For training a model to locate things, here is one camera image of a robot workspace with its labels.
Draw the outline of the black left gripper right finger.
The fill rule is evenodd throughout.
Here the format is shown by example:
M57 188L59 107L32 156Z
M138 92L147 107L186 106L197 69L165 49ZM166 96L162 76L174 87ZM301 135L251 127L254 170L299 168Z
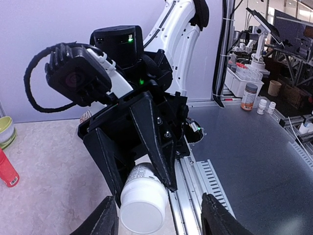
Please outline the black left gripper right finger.
M203 235L253 235L212 194L204 193L201 203Z

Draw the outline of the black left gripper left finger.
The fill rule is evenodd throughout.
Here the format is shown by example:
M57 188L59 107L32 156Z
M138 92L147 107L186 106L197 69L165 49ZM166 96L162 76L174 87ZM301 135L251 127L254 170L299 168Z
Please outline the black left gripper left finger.
M118 235L119 219L113 196L107 196L70 235Z

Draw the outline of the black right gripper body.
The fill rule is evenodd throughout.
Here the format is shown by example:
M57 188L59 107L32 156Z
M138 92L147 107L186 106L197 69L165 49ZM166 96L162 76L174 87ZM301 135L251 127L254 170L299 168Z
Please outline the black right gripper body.
M117 150L116 163L121 176L128 176L135 160L147 154L131 117L130 107L145 94L150 94L158 107L161 117L173 131L178 142L183 136L183 120L188 114L187 98L180 93L175 95L142 92L134 96L126 96L98 112L95 116L79 125L78 136L84 136L96 128L100 128L114 143Z

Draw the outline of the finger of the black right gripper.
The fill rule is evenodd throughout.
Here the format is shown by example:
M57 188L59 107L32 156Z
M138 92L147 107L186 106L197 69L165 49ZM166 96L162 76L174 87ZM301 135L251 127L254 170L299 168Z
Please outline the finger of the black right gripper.
M104 176L117 206L120 207L124 183L117 167L117 150L113 141L100 128L96 128L84 136L83 143Z
M170 191L176 191L174 161L177 140L173 131L161 117L150 94L145 94L132 104L130 113L157 177Z

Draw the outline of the small white pill bottle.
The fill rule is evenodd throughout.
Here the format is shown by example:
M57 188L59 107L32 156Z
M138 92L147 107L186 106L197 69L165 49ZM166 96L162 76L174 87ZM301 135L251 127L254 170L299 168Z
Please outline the small white pill bottle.
M158 231L165 220L167 190L151 163L137 164L120 196L119 217L129 231L147 235Z

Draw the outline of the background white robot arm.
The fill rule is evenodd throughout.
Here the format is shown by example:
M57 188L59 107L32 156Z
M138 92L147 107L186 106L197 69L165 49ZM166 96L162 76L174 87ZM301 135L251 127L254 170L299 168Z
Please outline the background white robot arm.
M240 32L236 41L232 45L230 52L243 52L251 55L251 64L247 65L249 69L255 69L265 76L269 76L270 72L266 69L263 59L263 50L265 48L266 38L270 34L274 41L281 47L285 47L280 37L278 29L271 25L256 10L246 8L246 11L254 17L259 23L258 26L252 26L249 30Z

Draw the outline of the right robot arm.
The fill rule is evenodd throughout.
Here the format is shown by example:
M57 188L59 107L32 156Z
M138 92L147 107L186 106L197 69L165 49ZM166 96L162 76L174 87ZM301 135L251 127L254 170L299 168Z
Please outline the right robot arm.
M57 113L100 103L78 127L78 137L103 174L117 205L135 161L144 155L162 184L177 190L175 160L190 154L188 144L202 130L191 127L184 76L200 32L209 22L203 0L168 0L150 34L138 25L95 30L88 44L59 43L33 57L23 81L32 107ZM30 77L45 57L49 87L70 100L41 107Z

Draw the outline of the white bowl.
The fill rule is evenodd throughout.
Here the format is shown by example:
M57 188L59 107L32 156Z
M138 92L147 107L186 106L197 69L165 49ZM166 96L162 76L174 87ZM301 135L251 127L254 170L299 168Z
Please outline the white bowl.
M5 130L0 133L0 148L5 149L9 146L17 135L17 130L12 122Z

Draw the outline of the white plastic storage bin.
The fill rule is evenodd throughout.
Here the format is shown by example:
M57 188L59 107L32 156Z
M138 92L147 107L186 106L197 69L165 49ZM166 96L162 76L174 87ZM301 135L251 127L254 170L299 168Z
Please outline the white plastic storage bin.
M247 83L257 86L256 95L258 96L263 86L263 74L258 70L248 67L231 65L227 68L225 85L235 97L242 98Z

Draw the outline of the orange pill bottle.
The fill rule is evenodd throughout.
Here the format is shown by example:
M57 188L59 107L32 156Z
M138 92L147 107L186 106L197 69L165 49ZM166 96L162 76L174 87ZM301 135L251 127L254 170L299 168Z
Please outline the orange pill bottle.
M0 150L0 178L9 188L14 187L20 179L19 174L2 149Z

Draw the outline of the lime green bowl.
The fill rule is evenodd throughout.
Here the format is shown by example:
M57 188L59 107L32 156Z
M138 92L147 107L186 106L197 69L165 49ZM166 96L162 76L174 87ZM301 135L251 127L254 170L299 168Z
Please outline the lime green bowl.
M13 120L9 116L0 118L0 138L8 139L14 132Z

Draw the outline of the brown supplement bottle grey lid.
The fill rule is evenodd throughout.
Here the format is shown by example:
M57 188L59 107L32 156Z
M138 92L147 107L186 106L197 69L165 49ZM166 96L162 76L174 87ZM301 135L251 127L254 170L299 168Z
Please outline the brown supplement bottle grey lid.
M241 108L245 111L253 109L258 87L255 84L247 83L241 100Z

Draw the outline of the small white bottle background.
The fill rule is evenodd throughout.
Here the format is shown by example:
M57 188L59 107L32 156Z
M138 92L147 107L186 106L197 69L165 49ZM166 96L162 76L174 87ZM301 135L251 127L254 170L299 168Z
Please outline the small white bottle background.
M265 99L261 99L257 107L257 114L263 115L265 113L266 107L267 101Z

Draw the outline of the beige paper cup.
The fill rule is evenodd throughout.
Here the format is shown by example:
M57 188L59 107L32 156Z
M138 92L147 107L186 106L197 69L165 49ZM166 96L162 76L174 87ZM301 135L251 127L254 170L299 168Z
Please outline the beige paper cup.
M277 97L279 95L281 87L282 87L282 84L280 82L271 80L269 82L268 94L273 97Z

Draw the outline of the right aluminium frame post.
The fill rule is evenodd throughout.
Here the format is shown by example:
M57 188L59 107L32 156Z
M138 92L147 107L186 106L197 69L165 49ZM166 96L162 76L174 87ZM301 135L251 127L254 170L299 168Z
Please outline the right aluminium frame post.
M224 87L227 60L228 60L228 46L230 41L230 34L232 28L232 21L235 9L234 0L222 1L222 24L220 30L220 37L217 47L216 62L214 67L212 95L215 103L224 108L222 102L222 91Z

